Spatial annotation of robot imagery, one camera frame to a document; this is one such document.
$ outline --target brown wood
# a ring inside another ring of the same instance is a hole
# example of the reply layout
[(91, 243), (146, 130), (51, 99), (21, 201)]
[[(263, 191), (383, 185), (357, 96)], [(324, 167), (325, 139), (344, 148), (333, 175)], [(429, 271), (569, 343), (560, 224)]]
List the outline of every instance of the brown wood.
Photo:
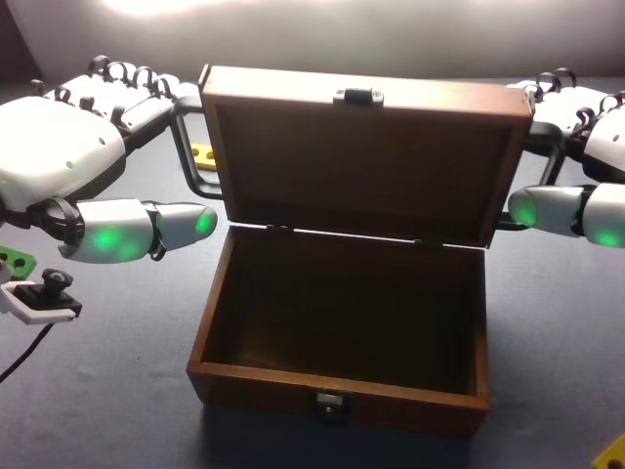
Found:
[(489, 408), (483, 252), (230, 227), (187, 373), (206, 404), (470, 437)]
[(41, 78), (6, 0), (0, 0), (0, 81)]
[(215, 66), (202, 96), (232, 221), (481, 247), (531, 123), (523, 90), (474, 83)]

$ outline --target tabletop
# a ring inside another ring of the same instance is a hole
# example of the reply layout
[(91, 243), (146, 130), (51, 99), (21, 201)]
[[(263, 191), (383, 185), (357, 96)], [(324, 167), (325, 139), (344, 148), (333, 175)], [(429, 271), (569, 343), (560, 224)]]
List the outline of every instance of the tabletop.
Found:
[[(607, 92), (623, 83), (580, 80)], [(187, 126), (207, 142), (201, 116)], [(535, 184), (544, 164), (525, 153), (513, 190)], [(558, 180), (588, 182), (573, 161)], [(486, 253), (492, 409), (460, 442), (205, 408), (186, 366), (228, 228), (224, 205), (187, 188), (169, 131), (135, 151), (102, 197), (198, 201), (220, 223), (158, 263), (120, 265), (66, 261), (38, 230), (0, 230), (0, 244), (37, 257), (31, 279), (66, 270), (84, 305), (0, 385), (1, 468), (581, 468), (625, 433), (625, 250), (533, 231), (495, 235)], [(38, 329), (0, 318), (0, 369)]]

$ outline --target gray wall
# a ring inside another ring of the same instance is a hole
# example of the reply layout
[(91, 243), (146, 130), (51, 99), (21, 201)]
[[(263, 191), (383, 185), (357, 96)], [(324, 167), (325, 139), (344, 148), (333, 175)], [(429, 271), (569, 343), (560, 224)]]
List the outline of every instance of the gray wall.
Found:
[(406, 77), (625, 74), (623, 0), (9, 0), (48, 79), (98, 54)]

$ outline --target black cable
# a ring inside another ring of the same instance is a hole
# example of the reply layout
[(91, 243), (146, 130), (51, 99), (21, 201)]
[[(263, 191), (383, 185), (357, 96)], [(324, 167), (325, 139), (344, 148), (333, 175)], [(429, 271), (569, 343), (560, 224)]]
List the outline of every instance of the black cable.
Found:
[(39, 335), (37, 335), (37, 337), (35, 338), (35, 340), (32, 341), (32, 344), (30, 344), (30, 347), (28, 347), (26, 349), (26, 351), (21, 354), (21, 356), (15, 360), (13, 362), (13, 364), (11, 366), (9, 366), (7, 369), (5, 369), (2, 374), (0, 374), (0, 383), (2, 383), (5, 379), (7, 379), (9, 376), (11, 376), (11, 374), (18, 369), (18, 367), (24, 363), (24, 361), (30, 357), (30, 354), (32, 354), (35, 349), (37, 348), (37, 346), (39, 345), (39, 343), (43, 340), (43, 338), (48, 335), (48, 332), (50, 332), (50, 329), (52, 329), (52, 326), (54, 324), (48, 324), (46, 325), (43, 329), (41, 329), (41, 332), (39, 332)]

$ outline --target green perforated piece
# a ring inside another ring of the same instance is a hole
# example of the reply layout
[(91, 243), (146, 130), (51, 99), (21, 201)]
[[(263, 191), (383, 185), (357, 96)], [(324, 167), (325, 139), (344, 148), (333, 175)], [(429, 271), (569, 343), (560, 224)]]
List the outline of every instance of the green perforated piece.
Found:
[(37, 260), (34, 256), (6, 246), (0, 246), (0, 259), (5, 261), (13, 270), (11, 280), (26, 280), (37, 267)]

